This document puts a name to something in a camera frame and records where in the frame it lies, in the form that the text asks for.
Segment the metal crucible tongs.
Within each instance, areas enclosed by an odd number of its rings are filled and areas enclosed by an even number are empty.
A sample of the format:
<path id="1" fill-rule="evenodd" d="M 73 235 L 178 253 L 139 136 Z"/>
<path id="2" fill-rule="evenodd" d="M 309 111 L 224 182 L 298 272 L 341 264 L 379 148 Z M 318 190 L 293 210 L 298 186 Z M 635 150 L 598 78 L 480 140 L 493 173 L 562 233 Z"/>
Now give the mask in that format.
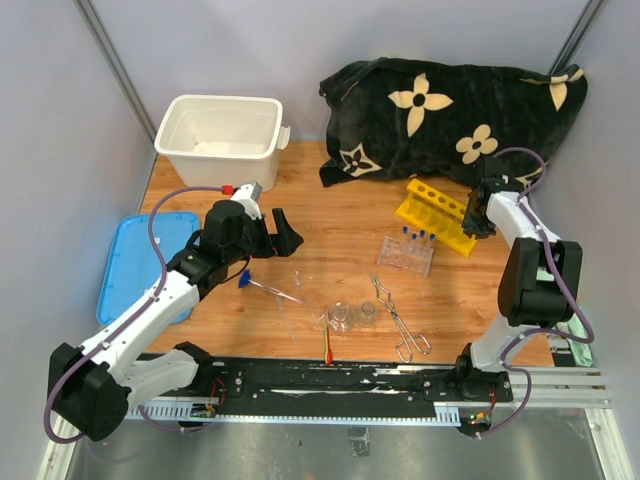
<path id="1" fill-rule="evenodd" d="M 411 332 L 397 310 L 391 291 L 382 285 L 375 273 L 371 274 L 371 280 L 375 289 L 376 300 L 389 313 L 399 334 L 399 341 L 395 345 L 395 351 L 400 361 L 405 364 L 411 363 L 415 352 L 420 355 L 429 355 L 432 352 L 432 346 L 427 337 L 421 333 L 414 334 Z"/>

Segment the small glass beaker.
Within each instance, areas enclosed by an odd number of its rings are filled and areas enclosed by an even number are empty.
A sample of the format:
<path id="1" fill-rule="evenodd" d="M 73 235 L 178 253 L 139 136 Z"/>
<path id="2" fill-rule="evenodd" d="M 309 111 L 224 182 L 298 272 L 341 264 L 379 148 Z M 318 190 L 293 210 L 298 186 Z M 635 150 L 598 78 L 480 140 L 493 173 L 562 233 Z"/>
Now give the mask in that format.
<path id="1" fill-rule="evenodd" d="M 376 306 L 370 301 L 363 302 L 358 308 L 357 317 L 362 328 L 372 328 L 377 318 Z"/>

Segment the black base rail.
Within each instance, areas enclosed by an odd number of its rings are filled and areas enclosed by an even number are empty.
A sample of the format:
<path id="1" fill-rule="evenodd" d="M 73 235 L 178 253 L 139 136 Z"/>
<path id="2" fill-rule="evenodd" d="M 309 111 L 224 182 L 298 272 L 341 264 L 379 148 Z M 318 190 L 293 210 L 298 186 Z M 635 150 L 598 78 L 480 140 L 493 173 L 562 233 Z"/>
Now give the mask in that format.
<path id="1" fill-rule="evenodd" d="M 194 387 L 177 397 L 213 402 L 218 415 L 300 419 L 417 419 L 438 402 L 508 403 L 507 373 L 473 373 L 452 365 L 217 357 Z"/>

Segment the black floral blanket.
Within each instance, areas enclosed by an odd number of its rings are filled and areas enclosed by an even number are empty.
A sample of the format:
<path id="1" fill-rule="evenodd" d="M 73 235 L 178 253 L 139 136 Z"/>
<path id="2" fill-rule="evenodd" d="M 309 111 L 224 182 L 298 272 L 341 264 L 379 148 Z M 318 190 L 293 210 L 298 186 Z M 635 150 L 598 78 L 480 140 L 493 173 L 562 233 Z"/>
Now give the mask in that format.
<path id="1" fill-rule="evenodd" d="M 497 156 L 527 188 L 585 103 L 572 64 L 555 74 L 501 66 L 381 57 L 352 62 L 319 84 L 331 113 L 324 187 L 354 180 L 445 177 L 473 187 L 475 165 Z"/>

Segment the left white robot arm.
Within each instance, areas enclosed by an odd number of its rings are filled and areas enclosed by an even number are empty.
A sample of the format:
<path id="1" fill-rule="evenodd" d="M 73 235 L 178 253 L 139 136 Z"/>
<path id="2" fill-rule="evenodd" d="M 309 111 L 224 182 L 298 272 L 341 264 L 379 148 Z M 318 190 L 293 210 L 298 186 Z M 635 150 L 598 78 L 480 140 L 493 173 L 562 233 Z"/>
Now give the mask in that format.
<path id="1" fill-rule="evenodd" d="M 257 258 L 289 257 L 303 238 L 282 209 L 272 211 L 269 232 L 258 207 L 249 201 L 219 200 L 204 226 L 162 267 L 150 291 L 107 328 L 73 347 L 60 344 L 48 367 L 44 427 L 50 440 L 63 443 L 51 427 L 57 413 L 80 436 L 100 441 L 111 435 L 128 411 L 172 389 L 207 393 L 214 383 L 211 356 L 186 342 L 151 361 L 139 355 L 184 311 L 225 283 L 232 265 Z"/>

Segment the white plastic bin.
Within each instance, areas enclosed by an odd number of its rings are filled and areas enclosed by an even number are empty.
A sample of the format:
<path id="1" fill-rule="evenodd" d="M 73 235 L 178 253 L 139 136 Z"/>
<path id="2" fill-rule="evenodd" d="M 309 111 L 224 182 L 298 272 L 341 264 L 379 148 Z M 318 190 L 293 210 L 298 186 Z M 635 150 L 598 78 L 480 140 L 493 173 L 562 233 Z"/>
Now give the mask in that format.
<path id="1" fill-rule="evenodd" d="M 181 95 L 167 108 L 154 141 L 186 186 L 274 187 L 290 140 L 274 98 Z"/>

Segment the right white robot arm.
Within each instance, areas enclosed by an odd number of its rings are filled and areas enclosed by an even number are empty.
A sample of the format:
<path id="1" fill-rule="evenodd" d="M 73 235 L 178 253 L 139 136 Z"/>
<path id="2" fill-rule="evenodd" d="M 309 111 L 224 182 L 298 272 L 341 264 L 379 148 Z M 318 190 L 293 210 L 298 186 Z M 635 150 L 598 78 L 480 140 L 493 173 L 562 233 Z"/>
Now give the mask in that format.
<path id="1" fill-rule="evenodd" d="M 533 213 L 499 159 L 484 156 L 474 170 L 463 232 L 481 239 L 501 231 L 510 253 L 495 320 L 456 359 L 453 387 L 466 400 L 501 387 L 511 360 L 533 336 L 574 315 L 583 258 L 578 243 L 560 239 Z"/>

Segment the clear plastic pipette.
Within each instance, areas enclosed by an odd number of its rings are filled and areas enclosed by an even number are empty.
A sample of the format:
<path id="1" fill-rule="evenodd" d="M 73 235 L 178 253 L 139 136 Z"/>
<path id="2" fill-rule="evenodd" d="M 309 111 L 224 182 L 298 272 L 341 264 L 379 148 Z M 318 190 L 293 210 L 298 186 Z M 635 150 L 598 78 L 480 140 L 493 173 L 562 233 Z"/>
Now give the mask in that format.
<path id="1" fill-rule="evenodd" d="M 291 340 L 292 340 L 292 342 L 294 344 L 296 344 L 297 343 L 296 336 L 295 336 L 291 321 L 289 319 L 288 313 L 287 313 L 286 308 L 284 306 L 283 300 L 282 300 L 282 298 L 280 296 L 276 296 L 275 300 L 276 300 L 276 303 L 277 303 L 278 308 L 280 310 L 280 313 L 281 313 L 281 315 L 282 315 L 282 317 L 284 319 L 284 322 L 285 322 L 287 331 L 288 331 L 288 333 L 289 333 L 289 335 L 291 337 Z"/>

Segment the clear plastic tube rack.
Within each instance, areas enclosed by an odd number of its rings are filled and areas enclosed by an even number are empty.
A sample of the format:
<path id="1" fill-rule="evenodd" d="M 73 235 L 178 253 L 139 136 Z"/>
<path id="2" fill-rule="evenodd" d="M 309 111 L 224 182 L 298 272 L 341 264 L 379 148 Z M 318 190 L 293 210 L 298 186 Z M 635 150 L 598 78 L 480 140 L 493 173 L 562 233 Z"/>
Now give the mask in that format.
<path id="1" fill-rule="evenodd" d="M 409 253 L 411 239 L 402 243 L 401 239 L 385 236 L 377 258 L 379 266 L 388 266 L 411 273 L 415 273 L 421 278 L 426 278 L 430 272 L 434 249 L 419 247 L 419 239 L 414 254 Z"/>

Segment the green cartoon cloth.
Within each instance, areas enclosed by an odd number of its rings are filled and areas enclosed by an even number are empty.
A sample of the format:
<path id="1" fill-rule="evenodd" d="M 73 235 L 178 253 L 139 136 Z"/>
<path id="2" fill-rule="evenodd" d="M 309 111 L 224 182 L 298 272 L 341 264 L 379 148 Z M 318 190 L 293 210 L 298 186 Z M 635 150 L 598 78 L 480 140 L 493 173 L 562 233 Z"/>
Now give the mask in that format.
<path id="1" fill-rule="evenodd" d="M 573 313 L 569 320 L 559 322 L 556 329 L 564 334 L 564 339 L 568 342 L 574 362 L 577 366 L 590 368 L 594 364 L 591 347 L 586 343 L 578 342 L 567 338 L 573 335 L 580 338 L 587 337 L 587 331 L 576 313 Z"/>

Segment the yellow test tube rack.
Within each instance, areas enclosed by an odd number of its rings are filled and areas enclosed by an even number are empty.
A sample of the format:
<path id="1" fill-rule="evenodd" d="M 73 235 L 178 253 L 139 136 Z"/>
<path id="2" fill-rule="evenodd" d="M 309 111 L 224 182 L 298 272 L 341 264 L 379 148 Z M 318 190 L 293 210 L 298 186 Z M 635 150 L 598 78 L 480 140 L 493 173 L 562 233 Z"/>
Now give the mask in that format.
<path id="1" fill-rule="evenodd" d="M 462 203 L 418 179 L 409 182 L 406 197 L 395 210 L 395 215 L 407 224 L 434 234 L 436 240 L 468 258 L 477 239 L 463 231 L 465 213 Z"/>

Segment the blue plastic lid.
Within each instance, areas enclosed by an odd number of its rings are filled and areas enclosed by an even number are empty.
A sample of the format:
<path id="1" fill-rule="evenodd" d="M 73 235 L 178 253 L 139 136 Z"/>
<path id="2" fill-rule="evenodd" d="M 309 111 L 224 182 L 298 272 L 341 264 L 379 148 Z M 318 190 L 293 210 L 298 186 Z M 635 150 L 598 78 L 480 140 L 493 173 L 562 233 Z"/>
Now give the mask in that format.
<path id="1" fill-rule="evenodd" d="M 103 327 L 120 317 L 160 277 L 153 247 L 158 246 L 164 260 L 170 261 L 200 228 L 200 219 L 193 212 L 158 213 L 154 236 L 149 237 L 148 220 L 147 214 L 130 216 L 116 228 L 96 311 Z"/>

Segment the glass conical flask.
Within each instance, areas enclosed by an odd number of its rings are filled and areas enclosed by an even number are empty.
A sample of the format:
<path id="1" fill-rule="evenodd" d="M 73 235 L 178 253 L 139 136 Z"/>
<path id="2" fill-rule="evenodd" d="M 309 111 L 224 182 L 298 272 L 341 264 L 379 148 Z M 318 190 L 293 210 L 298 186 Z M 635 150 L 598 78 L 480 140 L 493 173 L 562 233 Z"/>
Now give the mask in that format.
<path id="1" fill-rule="evenodd" d="M 325 307 L 325 322 L 331 330 L 337 333 L 347 333 L 357 322 L 355 307 L 346 301 L 331 303 Z"/>

